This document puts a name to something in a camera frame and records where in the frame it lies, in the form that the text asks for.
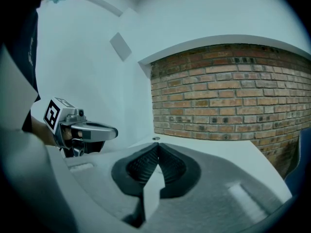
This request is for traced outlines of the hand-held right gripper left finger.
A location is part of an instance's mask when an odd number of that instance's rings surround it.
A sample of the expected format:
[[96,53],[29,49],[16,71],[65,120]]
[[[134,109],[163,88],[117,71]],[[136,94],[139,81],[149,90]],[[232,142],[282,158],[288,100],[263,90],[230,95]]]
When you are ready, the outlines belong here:
[[157,144],[67,158],[66,164],[90,198],[111,216],[140,227],[159,206]]

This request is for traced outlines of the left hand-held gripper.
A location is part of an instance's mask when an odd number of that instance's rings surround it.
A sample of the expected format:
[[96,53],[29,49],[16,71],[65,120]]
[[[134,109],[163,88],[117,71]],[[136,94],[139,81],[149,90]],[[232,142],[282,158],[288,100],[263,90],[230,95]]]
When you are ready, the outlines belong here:
[[[86,121],[74,115],[79,109],[65,99],[52,97],[44,114],[44,122],[53,133],[57,147],[64,150],[66,157],[79,157],[83,154],[100,152],[105,141],[115,139],[118,130],[114,127]],[[62,129],[64,127],[74,130],[71,140],[64,141]]]

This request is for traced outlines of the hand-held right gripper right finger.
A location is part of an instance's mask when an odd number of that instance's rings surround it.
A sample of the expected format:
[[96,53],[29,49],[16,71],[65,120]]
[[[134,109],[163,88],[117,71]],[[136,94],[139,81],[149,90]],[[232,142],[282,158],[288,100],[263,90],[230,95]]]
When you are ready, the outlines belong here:
[[161,198],[146,223],[148,231],[267,231],[288,205],[258,179],[232,162],[171,144],[160,144],[160,159],[169,154],[186,170],[166,188],[181,192]]

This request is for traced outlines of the person's left forearm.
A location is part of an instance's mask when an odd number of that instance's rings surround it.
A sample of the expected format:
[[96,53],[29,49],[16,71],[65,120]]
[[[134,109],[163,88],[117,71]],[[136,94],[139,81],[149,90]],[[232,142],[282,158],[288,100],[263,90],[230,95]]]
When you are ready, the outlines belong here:
[[47,146],[57,146],[53,133],[50,131],[46,124],[38,121],[33,116],[31,117],[31,122],[32,133],[34,135],[36,135]]

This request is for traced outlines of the blue chair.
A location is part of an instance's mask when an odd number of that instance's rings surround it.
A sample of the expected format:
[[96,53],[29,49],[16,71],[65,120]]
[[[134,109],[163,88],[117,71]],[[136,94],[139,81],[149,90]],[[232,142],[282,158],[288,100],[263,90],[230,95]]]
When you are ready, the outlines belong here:
[[306,182],[310,165],[311,128],[306,128],[299,133],[298,143],[284,180],[293,197],[301,191]]

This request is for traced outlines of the grey wall plate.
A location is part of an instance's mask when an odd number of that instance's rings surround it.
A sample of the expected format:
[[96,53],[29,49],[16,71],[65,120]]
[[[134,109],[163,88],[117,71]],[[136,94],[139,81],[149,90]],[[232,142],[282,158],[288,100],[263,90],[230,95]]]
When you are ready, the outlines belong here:
[[110,44],[122,61],[125,61],[132,53],[131,49],[120,33],[116,33],[110,39]]

